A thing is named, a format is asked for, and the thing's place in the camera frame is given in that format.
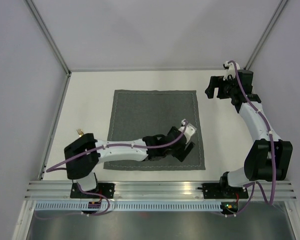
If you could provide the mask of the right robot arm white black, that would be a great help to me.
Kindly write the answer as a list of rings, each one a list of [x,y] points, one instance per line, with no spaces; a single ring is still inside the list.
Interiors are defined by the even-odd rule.
[[[205,90],[208,99],[231,100],[253,140],[243,167],[226,171],[220,177],[218,192],[225,198],[260,180],[271,183],[285,180],[293,153],[292,143],[282,140],[274,131],[261,99],[252,92],[253,76],[252,71],[245,69],[227,76],[211,76]]]

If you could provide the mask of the grey cloth napkin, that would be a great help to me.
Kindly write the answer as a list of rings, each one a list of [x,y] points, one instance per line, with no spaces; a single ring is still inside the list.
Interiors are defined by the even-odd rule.
[[[196,128],[194,148],[184,161],[169,155],[156,161],[121,160],[106,162],[104,169],[117,171],[205,170],[204,146],[195,90],[115,90],[108,141],[131,141],[156,134],[167,135],[186,119]]]

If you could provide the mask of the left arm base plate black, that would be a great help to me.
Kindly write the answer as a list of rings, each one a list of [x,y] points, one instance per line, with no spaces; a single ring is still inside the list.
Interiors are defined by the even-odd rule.
[[[93,195],[92,193],[103,195],[108,199],[113,199],[115,193],[115,184],[114,183],[98,183],[97,188],[83,193],[79,190],[78,184],[73,183],[70,190],[71,199],[92,199],[100,198],[98,195]]]

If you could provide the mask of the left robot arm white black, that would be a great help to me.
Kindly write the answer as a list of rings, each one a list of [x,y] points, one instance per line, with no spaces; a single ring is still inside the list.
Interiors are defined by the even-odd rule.
[[[171,127],[168,134],[145,136],[132,141],[97,140],[93,133],[86,133],[64,148],[69,180],[77,182],[88,198],[99,193],[98,180],[93,173],[97,164],[117,161],[158,161],[173,156],[183,162],[195,144],[191,138],[197,129],[191,125]]]

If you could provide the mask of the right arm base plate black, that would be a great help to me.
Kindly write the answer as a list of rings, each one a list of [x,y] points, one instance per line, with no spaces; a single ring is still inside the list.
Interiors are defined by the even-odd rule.
[[[248,191],[242,187],[221,186],[219,183],[203,183],[202,187],[197,189],[202,190],[203,198],[207,200],[246,200],[249,198]]]

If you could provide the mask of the gold fork black handle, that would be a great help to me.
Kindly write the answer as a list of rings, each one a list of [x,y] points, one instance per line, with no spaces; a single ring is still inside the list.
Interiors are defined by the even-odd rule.
[[[77,134],[78,134],[80,137],[82,137],[82,136],[84,135],[84,132],[83,132],[83,130],[82,130],[81,128],[78,128],[78,129],[76,130],[76,132],[77,132]]]

